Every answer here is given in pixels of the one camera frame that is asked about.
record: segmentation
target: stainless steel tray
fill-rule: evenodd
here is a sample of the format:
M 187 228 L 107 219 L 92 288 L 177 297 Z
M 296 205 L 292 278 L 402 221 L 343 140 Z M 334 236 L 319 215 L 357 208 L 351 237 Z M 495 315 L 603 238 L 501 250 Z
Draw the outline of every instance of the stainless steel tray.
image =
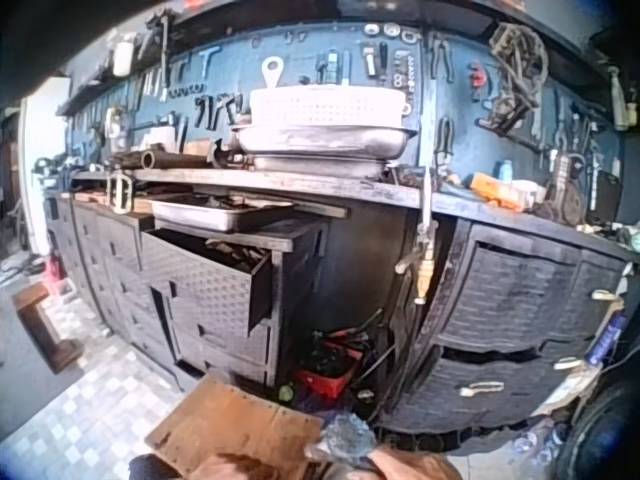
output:
M 327 155 L 393 160 L 402 155 L 413 130 L 356 125 L 234 127 L 242 149 L 254 154 Z
M 287 172 L 340 178 L 376 179 L 384 172 L 385 161 L 364 158 L 312 157 L 309 155 L 256 155 L 253 168 L 262 172 Z
M 246 232 L 283 220 L 291 215 L 294 204 L 244 198 L 230 198 L 242 202 L 242 209 L 216 208 L 207 205 L 211 195 L 185 195 L 171 201 L 151 200 L 153 215 L 167 222 L 193 226 L 218 232 Z

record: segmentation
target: checkered floor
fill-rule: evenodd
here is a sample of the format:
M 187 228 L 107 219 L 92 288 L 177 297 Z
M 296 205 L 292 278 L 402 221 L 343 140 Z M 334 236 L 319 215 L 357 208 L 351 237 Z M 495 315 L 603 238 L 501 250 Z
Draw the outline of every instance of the checkered floor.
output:
M 12 480 L 128 479 L 144 437 L 183 398 L 104 328 L 82 300 L 44 304 L 62 338 L 85 345 L 84 376 L 0 444 Z

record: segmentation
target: orange object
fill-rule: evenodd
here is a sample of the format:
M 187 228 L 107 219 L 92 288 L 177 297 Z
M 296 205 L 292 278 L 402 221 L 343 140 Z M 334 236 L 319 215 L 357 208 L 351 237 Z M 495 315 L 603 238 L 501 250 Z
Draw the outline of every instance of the orange object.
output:
M 526 205 L 526 193 L 508 183 L 503 183 L 484 173 L 475 173 L 471 190 L 491 205 L 522 212 Z

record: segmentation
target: hand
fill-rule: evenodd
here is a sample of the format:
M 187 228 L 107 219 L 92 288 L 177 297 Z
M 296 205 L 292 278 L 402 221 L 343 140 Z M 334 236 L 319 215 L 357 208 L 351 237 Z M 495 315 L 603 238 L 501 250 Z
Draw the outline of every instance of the hand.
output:
M 386 480 L 462 480 L 460 473 L 442 455 L 413 455 L 378 447 L 369 459 L 384 474 Z M 378 480 L 370 472 L 352 472 L 349 480 Z
M 189 480 L 278 480 L 278 471 L 255 458 L 213 455 L 189 476 Z

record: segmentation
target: drawer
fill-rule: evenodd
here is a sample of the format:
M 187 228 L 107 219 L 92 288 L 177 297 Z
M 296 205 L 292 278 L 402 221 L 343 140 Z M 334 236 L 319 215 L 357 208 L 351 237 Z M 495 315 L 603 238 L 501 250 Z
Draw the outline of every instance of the drawer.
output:
M 142 234 L 142 268 L 153 287 L 196 305 L 204 326 L 220 335 L 248 337 L 270 313 L 270 255 L 245 272 L 204 239 L 161 229 Z
M 105 266 L 116 298 L 122 297 L 147 313 L 155 314 L 151 289 L 140 272 L 131 271 L 109 258 L 105 259 Z
M 561 321 L 579 251 L 474 226 L 437 343 L 483 352 L 540 345 Z
M 95 242 L 97 245 L 100 235 L 98 233 L 96 212 L 82 207 L 78 202 L 75 202 L 73 206 L 76 228 L 78 229 L 78 237 L 80 238 L 80 241 L 88 240 L 90 242 Z
M 403 395 L 383 423 L 406 432 L 515 423 L 529 417 L 567 374 L 567 370 L 554 370 L 547 358 L 486 364 L 439 358 L 429 376 Z M 461 394 L 465 387 L 476 387 L 479 382 L 501 382 L 504 387 L 499 392 Z
M 122 307 L 131 343 L 161 365 L 167 367 L 173 365 L 173 354 L 160 319 L 130 303 L 125 303 Z
M 60 218 L 60 212 L 58 211 L 57 198 L 47 197 L 44 199 L 44 216 L 47 220 L 47 224 L 58 221 Z
M 180 298 L 169 303 L 171 320 L 184 332 L 217 350 L 230 353 L 258 365 L 268 362 L 270 328 L 257 325 L 249 337 L 237 336 L 224 329 L 212 329 L 196 305 Z
M 138 231 L 135 227 L 98 215 L 98 243 L 105 258 L 119 262 L 134 272 L 140 271 Z
M 59 198 L 56 199 L 58 205 L 59 220 L 63 225 L 63 228 L 70 229 L 68 231 L 73 232 L 73 218 L 71 217 L 71 209 L 69 206 L 69 199 Z
M 178 359 L 184 360 L 203 372 L 217 372 L 229 383 L 235 384 L 242 379 L 249 379 L 261 385 L 265 383 L 266 372 L 263 367 L 217 350 L 183 332 L 179 327 L 174 326 L 173 332 Z
M 585 259 L 576 272 L 564 311 L 550 329 L 551 338 L 584 339 L 595 335 L 607 313 L 609 302 L 593 300 L 591 294 L 599 289 L 615 292 L 623 269 L 623 262 L 606 257 Z

